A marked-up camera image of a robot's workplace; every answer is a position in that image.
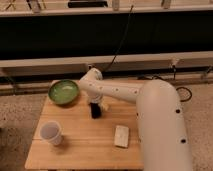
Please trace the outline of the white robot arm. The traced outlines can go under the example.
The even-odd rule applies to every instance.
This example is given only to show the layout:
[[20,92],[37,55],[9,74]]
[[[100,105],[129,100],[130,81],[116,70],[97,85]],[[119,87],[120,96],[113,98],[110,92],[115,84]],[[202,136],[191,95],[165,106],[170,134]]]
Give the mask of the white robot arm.
[[92,68],[79,80],[79,86],[91,102],[109,96],[136,105],[144,171],[193,171],[180,97],[173,85],[160,79],[106,81]]

